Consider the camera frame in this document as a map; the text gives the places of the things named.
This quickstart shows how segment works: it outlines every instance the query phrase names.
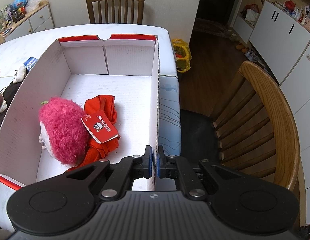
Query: yellow bag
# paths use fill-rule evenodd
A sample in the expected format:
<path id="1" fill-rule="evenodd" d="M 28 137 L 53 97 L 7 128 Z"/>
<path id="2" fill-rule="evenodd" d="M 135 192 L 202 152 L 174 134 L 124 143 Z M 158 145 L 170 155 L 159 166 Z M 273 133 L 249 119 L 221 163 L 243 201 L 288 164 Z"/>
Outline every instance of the yellow bag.
<path id="1" fill-rule="evenodd" d="M 173 48 L 176 54 L 176 68 L 179 73 L 185 73 L 191 68 L 190 60 L 192 59 L 190 48 L 188 44 L 180 39 L 172 40 Z"/>

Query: chair backrest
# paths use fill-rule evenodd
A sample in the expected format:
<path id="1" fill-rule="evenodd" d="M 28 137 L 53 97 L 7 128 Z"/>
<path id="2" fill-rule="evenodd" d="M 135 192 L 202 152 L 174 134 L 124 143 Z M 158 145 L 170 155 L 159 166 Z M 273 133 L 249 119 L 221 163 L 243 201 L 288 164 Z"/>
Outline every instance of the chair backrest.
<path id="1" fill-rule="evenodd" d="M 102 22 L 102 5 L 101 1 L 105 1 L 105 22 Z M 144 1 L 145 0 L 137 0 L 138 1 L 138 11 L 137 11 L 137 24 L 142 24 L 143 21 L 143 11 L 144 11 Z M 115 22 L 115 0 L 111 0 L 111 18 L 108 15 L 108 0 L 86 0 L 87 10 L 89 15 L 89 20 L 91 24 L 95 22 L 94 10 L 93 10 L 93 2 L 98 2 L 98 19 L 99 23 L 116 23 Z M 134 23 L 134 9 L 135 9 L 135 0 L 131 0 L 130 3 L 130 23 Z M 128 15 L 128 0 L 124 1 L 124 22 L 127 23 L 127 15 Z M 118 0 L 118 23 L 121 22 L 122 19 L 122 0 Z"/>
<path id="2" fill-rule="evenodd" d="M 219 118 L 246 80 L 251 84 L 253 90 L 249 92 L 240 103 L 231 109 L 224 118 Z M 219 123 L 216 122 L 215 130 L 219 131 L 244 106 L 247 105 L 247 103 L 254 97 L 255 94 L 259 96 L 261 103 L 259 103 L 256 107 L 251 109 L 247 114 L 239 119 L 235 125 L 229 127 L 226 130 L 224 129 L 224 132 L 220 134 L 217 132 L 219 141 L 238 130 L 262 108 L 265 108 L 268 117 L 253 127 L 240 133 L 227 144 L 222 145 L 220 152 L 223 153 L 238 143 L 249 138 L 269 122 L 272 125 L 273 132 L 267 134 L 261 139 L 258 139 L 257 141 L 254 141 L 253 143 L 250 143 L 248 146 L 242 149 L 233 151 L 228 155 L 224 155 L 222 163 L 234 169 L 243 170 L 276 155 L 275 167 L 270 167 L 258 172 L 252 172 L 251 174 L 259 178 L 264 178 L 275 173 L 274 183 L 286 187 L 292 191 L 295 186 L 297 174 L 299 171 L 300 144 L 298 132 L 292 111 L 281 89 L 262 68 L 249 61 L 242 63 L 230 86 L 222 96 L 221 100 L 215 105 L 210 118 L 213 122 L 216 122 L 218 119 L 222 119 Z M 248 157 L 241 163 L 236 163 L 234 165 L 233 162 L 232 164 L 233 160 L 244 155 L 249 156 L 251 151 L 260 147 L 272 138 L 275 139 L 275 149 L 266 153 L 262 153 L 258 156 L 254 156 L 254 158 Z"/>

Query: plush toy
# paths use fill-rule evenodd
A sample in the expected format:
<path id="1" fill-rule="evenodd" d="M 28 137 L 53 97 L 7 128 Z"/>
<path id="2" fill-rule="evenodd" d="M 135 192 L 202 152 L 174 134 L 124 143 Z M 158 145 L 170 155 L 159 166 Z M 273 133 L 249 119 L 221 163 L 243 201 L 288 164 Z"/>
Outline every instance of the plush toy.
<path id="1" fill-rule="evenodd" d="M 51 98 L 39 110 L 43 150 L 62 164 L 76 165 L 85 154 L 89 133 L 81 121 L 84 110 L 72 100 Z"/>

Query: blue book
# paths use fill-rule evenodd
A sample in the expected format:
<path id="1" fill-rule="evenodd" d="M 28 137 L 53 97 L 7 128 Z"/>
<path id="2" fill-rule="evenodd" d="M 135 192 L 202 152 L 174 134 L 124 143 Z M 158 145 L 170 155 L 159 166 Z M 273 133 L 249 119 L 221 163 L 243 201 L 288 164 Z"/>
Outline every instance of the blue book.
<path id="1" fill-rule="evenodd" d="M 25 61 L 24 65 L 27 68 L 27 70 L 30 71 L 37 61 L 38 61 L 37 58 L 30 57 L 28 60 Z"/>

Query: red cloth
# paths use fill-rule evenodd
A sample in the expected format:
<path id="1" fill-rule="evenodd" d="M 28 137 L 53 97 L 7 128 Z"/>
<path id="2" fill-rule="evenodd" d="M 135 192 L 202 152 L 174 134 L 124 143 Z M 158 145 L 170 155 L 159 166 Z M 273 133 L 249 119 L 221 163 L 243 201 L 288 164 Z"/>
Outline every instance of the red cloth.
<path id="1" fill-rule="evenodd" d="M 114 125 L 117 119 L 117 112 L 115 110 L 114 105 L 115 97 L 112 95 L 100 95 L 92 99 L 88 99 L 85 102 L 84 110 L 86 114 L 93 114 L 100 110 L 103 110 L 110 120 L 110 122 Z M 93 163 L 99 159 L 105 158 L 109 152 L 118 148 L 118 140 L 120 136 L 111 139 L 105 143 L 97 143 L 92 137 L 89 138 L 85 153 L 84 160 L 76 167 L 72 167 L 67 171 L 72 171 L 76 168 L 82 167 L 84 165 Z"/>

